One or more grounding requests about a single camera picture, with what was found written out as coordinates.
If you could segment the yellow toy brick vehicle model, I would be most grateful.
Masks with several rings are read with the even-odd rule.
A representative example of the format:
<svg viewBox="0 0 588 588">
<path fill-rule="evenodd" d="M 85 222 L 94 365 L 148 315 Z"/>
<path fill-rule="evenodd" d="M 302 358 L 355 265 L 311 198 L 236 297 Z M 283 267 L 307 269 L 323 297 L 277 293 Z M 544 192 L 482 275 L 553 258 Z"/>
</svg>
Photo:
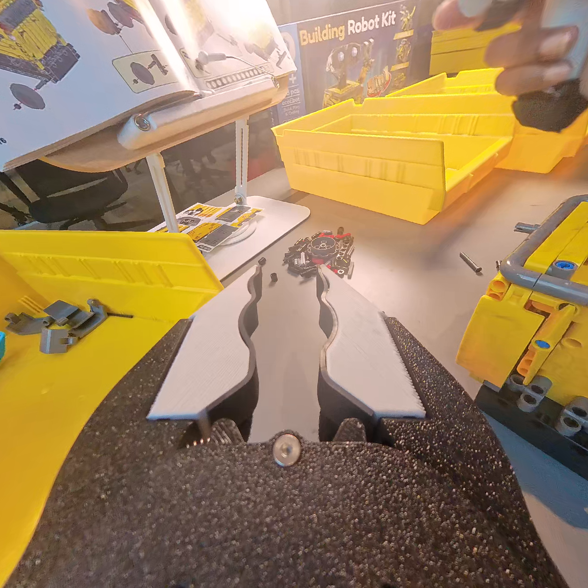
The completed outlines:
<svg viewBox="0 0 588 588">
<path fill-rule="evenodd" d="M 587 195 L 515 230 L 456 361 L 482 411 L 587 479 Z"/>
</svg>

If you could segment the black office chair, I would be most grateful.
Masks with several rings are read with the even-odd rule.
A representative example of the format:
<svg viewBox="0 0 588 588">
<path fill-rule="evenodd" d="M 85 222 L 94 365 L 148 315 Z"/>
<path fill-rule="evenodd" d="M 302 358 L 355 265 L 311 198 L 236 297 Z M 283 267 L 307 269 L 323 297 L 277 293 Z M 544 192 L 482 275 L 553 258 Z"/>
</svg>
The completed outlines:
<svg viewBox="0 0 588 588">
<path fill-rule="evenodd" d="M 125 204 L 121 197 L 129 186 L 120 170 L 79 172 L 36 159 L 14 172 L 36 199 L 28 198 L 7 172 L 1 173 L 1 185 L 26 205 L 32 220 L 58 224 L 60 230 L 82 222 L 91 222 L 99 231 L 123 227 L 123 224 L 109 224 L 104 218 L 107 212 Z"/>
</svg>

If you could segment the grey desk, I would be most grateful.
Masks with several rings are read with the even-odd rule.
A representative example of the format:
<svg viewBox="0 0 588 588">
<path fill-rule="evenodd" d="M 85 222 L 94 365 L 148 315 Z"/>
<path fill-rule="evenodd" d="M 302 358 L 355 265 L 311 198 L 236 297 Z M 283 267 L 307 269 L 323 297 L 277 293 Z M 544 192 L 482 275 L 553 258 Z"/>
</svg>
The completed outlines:
<svg viewBox="0 0 588 588">
<path fill-rule="evenodd" d="M 471 397 L 479 383 L 455 364 L 459 343 L 479 298 L 495 274 L 495 261 L 523 238 L 516 221 L 539 222 L 566 197 L 587 193 L 587 148 L 546 175 L 492 172 L 487 180 L 420 226 L 303 193 L 288 201 L 310 209 L 308 220 L 265 256 L 276 285 L 264 286 L 261 325 L 254 333 L 260 397 L 250 440 L 264 442 L 283 429 L 318 440 L 318 357 L 326 339 L 318 326 L 314 281 L 279 270 L 286 246 L 332 224 L 356 239 L 352 286 L 400 322 L 455 376 Z M 474 273 L 465 252 L 483 271 Z"/>
</svg>

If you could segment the yellow printed sticker sheet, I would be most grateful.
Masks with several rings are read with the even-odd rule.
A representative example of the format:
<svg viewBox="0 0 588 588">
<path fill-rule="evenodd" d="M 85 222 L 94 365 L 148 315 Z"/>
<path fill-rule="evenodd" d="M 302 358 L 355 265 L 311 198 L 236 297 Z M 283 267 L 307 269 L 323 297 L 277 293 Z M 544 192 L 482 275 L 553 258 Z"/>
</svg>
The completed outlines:
<svg viewBox="0 0 588 588">
<path fill-rule="evenodd" d="M 176 216 L 180 233 L 186 234 L 203 253 L 236 244 L 251 236 L 263 208 L 231 203 L 214 206 L 197 203 Z"/>
</svg>

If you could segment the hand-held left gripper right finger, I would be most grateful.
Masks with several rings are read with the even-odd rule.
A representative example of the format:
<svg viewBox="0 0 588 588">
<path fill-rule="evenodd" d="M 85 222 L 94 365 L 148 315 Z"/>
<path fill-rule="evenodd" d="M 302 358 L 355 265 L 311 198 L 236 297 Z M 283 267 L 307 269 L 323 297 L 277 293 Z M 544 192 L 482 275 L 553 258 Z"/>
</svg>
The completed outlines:
<svg viewBox="0 0 588 588">
<path fill-rule="evenodd" d="M 368 439 L 382 419 L 422 421 L 420 389 L 386 322 L 386 315 L 330 270 L 318 269 L 319 326 L 327 340 L 318 375 L 319 439 L 333 440 L 356 419 Z"/>
</svg>

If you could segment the white book stand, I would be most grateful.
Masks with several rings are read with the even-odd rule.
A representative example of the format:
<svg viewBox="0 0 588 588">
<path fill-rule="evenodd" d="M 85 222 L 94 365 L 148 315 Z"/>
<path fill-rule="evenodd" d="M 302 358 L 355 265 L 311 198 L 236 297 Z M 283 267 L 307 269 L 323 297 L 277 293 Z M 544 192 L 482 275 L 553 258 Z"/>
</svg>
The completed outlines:
<svg viewBox="0 0 588 588">
<path fill-rule="evenodd" d="M 263 208 L 264 212 L 253 226 L 235 233 L 228 245 L 221 245 L 206 255 L 216 276 L 224 280 L 306 222 L 311 215 L 309 208 L 302 205 L 247 194 L 247 119 L 276 105 L 285 97 L 287 89 L 285 75 L 275 82 L 264 75 L 258 81 L 217 91 L 204 98 L 194 92 L 182 91 L 174 100 L 151 101 L 147 103 L 149 108 L 129 112 L 125 119 L 55 143 L 53 150 L 46 149 L 40 158 L 59 168 L 91 173 L 113 171 L 145 158 L 164 220 L 171 231 L 177 232 L 176 210 L 162 151 L 185 146 L 189 140 L 235 122 L 235 198 L 248 206 Z"/>
</svg>

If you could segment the pile of grey brick pieces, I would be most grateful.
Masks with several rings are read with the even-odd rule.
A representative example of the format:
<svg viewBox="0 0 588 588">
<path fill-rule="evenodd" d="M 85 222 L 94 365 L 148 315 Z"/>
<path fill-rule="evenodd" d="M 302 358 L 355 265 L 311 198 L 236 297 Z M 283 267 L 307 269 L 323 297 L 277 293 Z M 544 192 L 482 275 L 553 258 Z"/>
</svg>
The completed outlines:
<svg viewBox="0 0 588 588">
<path fill-rule="evenodd" d="M 40 353 L 60 355 L 85 338 L 107 318 L 133 319 L 134 315 L 110 311 L 96 298 L 87 300 L 88 308 L 57 300 L 35 318 L 27 313 L 7 313 L 6 330 L 19 336 L 40 336 Z"/>
</svg>

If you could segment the printed cardboard toy box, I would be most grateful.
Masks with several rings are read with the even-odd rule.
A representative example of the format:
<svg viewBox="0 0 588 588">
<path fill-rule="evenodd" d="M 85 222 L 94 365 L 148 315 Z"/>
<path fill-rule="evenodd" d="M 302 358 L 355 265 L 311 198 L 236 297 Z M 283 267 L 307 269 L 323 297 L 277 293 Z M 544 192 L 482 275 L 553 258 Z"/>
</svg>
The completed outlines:
<svg viewBox="0 0 588 588">
<path fill-rule="evenodd" d="M 428 77 L 437 1 L 283 1 L 306 19 L 278 21 L 293 57 L 273 123 L 352 99 L 382 98 Z"/>
</svg>

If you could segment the pile of black brick parts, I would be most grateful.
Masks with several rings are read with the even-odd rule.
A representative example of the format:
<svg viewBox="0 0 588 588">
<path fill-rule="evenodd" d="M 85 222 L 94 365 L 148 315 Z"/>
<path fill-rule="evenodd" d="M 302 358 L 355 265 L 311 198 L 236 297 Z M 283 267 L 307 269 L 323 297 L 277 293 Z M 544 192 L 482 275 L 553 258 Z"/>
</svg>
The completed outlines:
<svg viewBox="0 0 588 588">
<path fill-rule="evenodd" d="M 315 276 L 321 267 L 350 279 L 354 270 L 354 250 L 355 238 L 339 227 L 336 233 L 321 231 L 298 239 L 285 252 L 283 265 L 290 274 L 303 279 Z"/>
</svg>

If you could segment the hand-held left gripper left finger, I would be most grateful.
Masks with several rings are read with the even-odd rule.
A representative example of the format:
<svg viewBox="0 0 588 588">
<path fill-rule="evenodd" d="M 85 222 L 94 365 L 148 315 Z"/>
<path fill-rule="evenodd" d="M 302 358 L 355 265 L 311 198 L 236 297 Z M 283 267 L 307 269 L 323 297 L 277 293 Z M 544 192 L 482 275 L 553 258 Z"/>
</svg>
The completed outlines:
<svg viewBox="0 0 588 588">
<path fill-rule="evenodd" d="M 259 400 L 252 335 L 262 282 L 263 269 L 250 268 L 190 317 L 148 420 L 190 422 L 206 439 L 204 421 L 228 419 L 249 440 Z"/>
</svg>

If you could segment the yellow storage bin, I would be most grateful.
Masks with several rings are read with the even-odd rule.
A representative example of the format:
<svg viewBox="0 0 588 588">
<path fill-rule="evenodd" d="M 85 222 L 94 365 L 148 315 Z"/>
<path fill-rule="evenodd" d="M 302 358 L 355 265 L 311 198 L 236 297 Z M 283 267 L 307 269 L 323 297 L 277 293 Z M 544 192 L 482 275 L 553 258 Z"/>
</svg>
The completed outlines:
<svg viewBox="0 0 588 588">
<path fill-rule="evenodd" d="M 56 476 L 92 413 L 172 329 L 223 290 L 184 234 L 1 231 L 1 587 L 40 520 Z M 58 301 L 106 319 L 63 353 L 6 315 L 42 319 Z"/>
<path fill-rule="evenodd" d="M 455 98 L 482 97 L 481 104 L 490 105 L 490 97 L 496 99 L 498 106 L 490 113 L 512 114 L 513 97 L 496 92 L 495 81 L 501 72 L 499 68 L 463 70 L 455 77 L 440 73 L 403 89 L 391 92 L 389 98 L 400 96 L 450 96 L 447 104 L 457 104 Z M 574 157 L 587 143 L 587 112 L 559 133 L 545 132 L 514 122 L 511 149 L 496 167 L 509 171 L 549 173 L 562 159 Z"/>
<path fill-rule="evenodd" d="M 477 32 L 470 28 L 433 31 L 430 50 L 430 76 L 455 74 L 488 67 L 484 56 L 489 43 L 498 36 L 518 31 L 517 23 Z"/>
<path fill-rule="evenodd" d="M 275 126 L 291 188 L 424 225 L 507 157 L 516 120 L 497 93 L 347 100 Z"/>
</svg>

